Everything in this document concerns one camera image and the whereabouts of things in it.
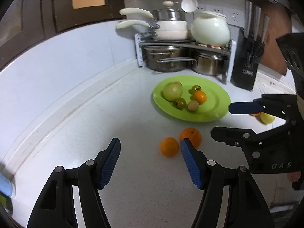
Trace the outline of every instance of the cutting board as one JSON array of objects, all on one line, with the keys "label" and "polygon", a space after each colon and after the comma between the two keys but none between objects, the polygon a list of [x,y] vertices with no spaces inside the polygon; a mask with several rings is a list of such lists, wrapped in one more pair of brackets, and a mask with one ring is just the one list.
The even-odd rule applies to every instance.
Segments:
[{"label": "cutting board", "polygon": [[291,15],[288,8],[281,3],[275,3],[271,0],[249,0],[254,5],[262,9],[259,35],[262,35],[264,14],[270,18],[268,31],[264,41],[264,55],[261,58],[261,64],[286,75],[287,65],[283,55],[277,45],[276,39],[291,33]]}]

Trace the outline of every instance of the pot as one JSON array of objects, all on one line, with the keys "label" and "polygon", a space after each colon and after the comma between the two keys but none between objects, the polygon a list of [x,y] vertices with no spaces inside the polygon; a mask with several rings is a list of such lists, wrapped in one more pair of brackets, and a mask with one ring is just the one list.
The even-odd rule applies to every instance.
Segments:
[{"label": "pot", "polygon": [[187,57],[188,49],[183,47],[147,45],[144,49],[147,54],[148,67],[158,72],[184,70],[192,60]]},{"label": "pot", "polygon": [[226,58],[225,55],[214,52],[195,51],[195,61],[191,63],[191,68],[199,74],[217,76],[224,72],[224,61]]},{"label": "pot", "polygon": [[197,11],[191,26],[192,37],[200,44],[225,46],[230,41],[227,17],[221,13]]},{"label": "pot", "polygon": [[116,24],[116,29],[124,29],[133,25],[141,25],[153,29],[152,37],[155,40],[186,40],[191,36],[188,24],[184,18],[184,12],[179,9],[172,9],[174,2],[165,1],[163,5],[167,8],[154,10],[151,14],[147,10],[140,8],[124,8],[120,10],[121,15],[140,13],[154,21],[150,26],[147,22],[141,20],[124,20]]}]

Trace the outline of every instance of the knife block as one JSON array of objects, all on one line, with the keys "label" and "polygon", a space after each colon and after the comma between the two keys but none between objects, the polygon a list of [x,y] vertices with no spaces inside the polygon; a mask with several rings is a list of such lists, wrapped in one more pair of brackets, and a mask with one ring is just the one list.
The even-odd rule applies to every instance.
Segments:
[{"label": "knife block", "polygon": [[248,65],[246,41],[247,39],[244,37],[244,30],[239,30],[239,37],[237,42],[234,67],[232,70],[231,83],[236,87],[252,91],[257,74],[257,68],[264,52],[264,44],[261,43],[261,37],[258,36],[257,42],[259,42],[259,45],[263,48],[263,52],[262,54],[260,54],[259,57],[255,57],[254,60],[250,63],[250,65]]}]

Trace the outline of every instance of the white pan handle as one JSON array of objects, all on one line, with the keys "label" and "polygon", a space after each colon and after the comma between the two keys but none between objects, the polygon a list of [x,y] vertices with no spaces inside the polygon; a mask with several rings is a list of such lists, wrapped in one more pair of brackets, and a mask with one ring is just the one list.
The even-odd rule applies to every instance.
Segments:
[{"label": "white pan handle", "polygon": [[153,15],[149,11],[141,9],[141,8],[137,8],[137,7],[123,8],[119,11],[119,13],[121,15],[129,15],[129,14],[132,14],[132,13],[140,13],[140,14],[146,16],[147,18],[151,18],[151,19],[153,18]]},{"label": "white pan handle", "polygon": [[118,24],[116,24],[115,28],[116,29],[124,29],[133,25],[140,25],[140,26],[144,26],[144,27],[150,27],[150,25],[145,22],[145,21],[140,21],[140,20],[125,20],[122,22],[119,22]]}]

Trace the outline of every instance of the white spoon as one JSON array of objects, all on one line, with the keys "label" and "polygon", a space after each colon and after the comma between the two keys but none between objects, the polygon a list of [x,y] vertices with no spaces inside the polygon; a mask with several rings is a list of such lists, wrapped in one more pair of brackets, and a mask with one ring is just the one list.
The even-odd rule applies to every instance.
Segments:
[{"label": "white spoon", "polygon": [[182,0],[181,9],[186,13],[192,13],[197,9],[197,0]]}]

